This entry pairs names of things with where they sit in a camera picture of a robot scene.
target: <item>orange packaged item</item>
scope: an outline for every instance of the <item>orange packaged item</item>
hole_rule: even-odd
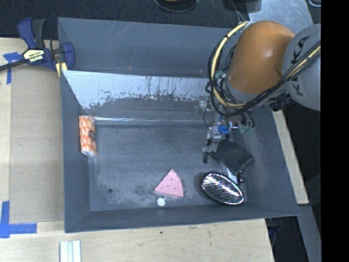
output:
[[[95,157],[97,155],[97,146],[95,126],[91,117],[87,115],[79,116],[79,131],[81,153],[87,157]]]

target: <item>table surface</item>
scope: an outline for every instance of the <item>table surface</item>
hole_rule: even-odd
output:
[[[0,38],[0,65],[7,63],[2,57],[4,53],[22,53],[25,49],[26,45],[20,39]],[[41,77],[39,82],[35,82],[37,77]],[[61,133],[60,130],[52,131],[50,128],[57,127],[57,121],[60,123],[60,110],[55,113],[55,120],[47,120],[40,127],[36,126],[39,129],[32,129],[35,125],[33,120],[42,120],[47,115],[45,112],[60,107],[55,104],[60,102],[57,95],[59,92],[56,86],[52,89],[52,85],[58,82],[58,76],[42,67],[22,65],[13,69],[12,84],[7,85],[6,78],[7,71],[0,72],[0,202],[10,200],[11,223],[19,223],[21,218],[30,215],[33,220],[38,219],[34,221],[38,223],[38,228],[36,234],[12,235],[9,239],[0,239],[1,261],[58,261],[59,243],[74,240],[81,241],[84,262],[212,261],[227,260],[227,257],[234,261],[274,261],[264,219],[65,234],[62,219],[63,178],[60,178],[63,170],[62,161],[57,158],[62,153],[62,142],[56,138]],[[27,82],[21,84],[21,79],[27,79]],[[18,104],[11,104],[11,100],[17,98],[24,103],[25,91],[38,90],[37,85],[40,90],[45,89],[51,94],[49,98],[35,95],[35,100],[41,100],[41,104],[45,106],[44,110],[38,111],[34,106],[26,106],[26,109],[21,110]],[[273,115],[297,203],[308,204],[283,113],[278,111]],[[23,119],[27,117],[28,123],[18,120],[18,116]],[[33,133],[45,135],[45,142],[40,139],[30,140]],[[44,152],[46,156],[33,156],[35,152],[30,150],[33,148],[36,148],[35,152]],[[50,159],[48,154],[52,154],[54,158]],[[50,174],[55,174],[55,177],[50,178]],[[23,197],[26,202],[30,202],[30,209],[24,206]]]

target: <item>blue clamp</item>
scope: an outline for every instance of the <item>blue clamp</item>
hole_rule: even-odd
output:
[[[56,72],[57,61],[55,61],[53,56],[58,53],[65,54],[65,64],[69,70],[72,70],[75,62],[73,44],[67,42],[55,50],[45,48],[42,40],[44,22],[45,20],[43,19],[33,20],[31,17],[28,17],[18,24],[18,33],[21,39],[26,42],[28,49],[22,54],[20,60],[0,66],[0,71],[27,63],[31,66],[40,65],[47,67]]]
[[[37,223],[9,224],[10,202],[2,202],[0,238],[8,239],[12,234],[35,234]]]

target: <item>clamp handle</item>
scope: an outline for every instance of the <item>clamp handle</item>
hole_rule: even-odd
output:
[[[41,49],[45,47],[43,41],[44,19],[33,20],[28,17],[17,25],[18,33],[29,49]]]

